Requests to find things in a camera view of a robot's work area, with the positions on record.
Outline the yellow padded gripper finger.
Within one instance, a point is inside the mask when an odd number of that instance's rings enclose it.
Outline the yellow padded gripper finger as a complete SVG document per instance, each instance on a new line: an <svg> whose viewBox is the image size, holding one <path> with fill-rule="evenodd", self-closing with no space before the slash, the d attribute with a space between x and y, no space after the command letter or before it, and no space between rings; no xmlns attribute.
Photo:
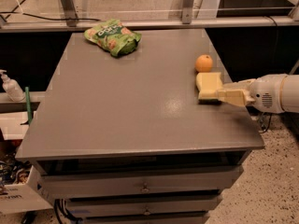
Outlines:
<svg viewBox="0 0 299 224"><path fill-rule="evenodd" d="M217 96L220 101L236 106L246 106L255 102L244 89L221 89L217 91Z"/></svg>
<svg viewBox="0 0 299 224"><path fill-rule="evenodd" d="M224 89L242 89L242 90L248 90L249 86L252 82L255 81L255 78L253 79L246 79L246 80L240 80L237 82L231 82L231 83L225 83L222 85Z"/></svg>

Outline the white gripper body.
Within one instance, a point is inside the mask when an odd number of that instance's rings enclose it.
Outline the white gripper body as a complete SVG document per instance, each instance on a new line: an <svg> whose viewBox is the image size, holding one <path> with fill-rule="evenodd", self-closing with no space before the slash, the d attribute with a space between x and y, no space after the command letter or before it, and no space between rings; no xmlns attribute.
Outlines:
<svg viewBox="0 0 299 224"><path fill-rule="evenodd" d="M286 74L266 75L253 81L249 87L254 99L252 105L261 112L283 113L280 94L286 77Z"/></svg>

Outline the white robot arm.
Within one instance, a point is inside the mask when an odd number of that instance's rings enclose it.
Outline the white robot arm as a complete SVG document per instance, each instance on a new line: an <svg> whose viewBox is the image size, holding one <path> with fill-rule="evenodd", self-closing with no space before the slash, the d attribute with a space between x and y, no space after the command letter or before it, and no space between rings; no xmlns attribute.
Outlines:
<svg viewBox="0 0 299 224"><path fill-rule="evenodd" d="M222 102L253 106L261 112L299 113L299 75L266 75L227 83L216 94Z"/></svg>

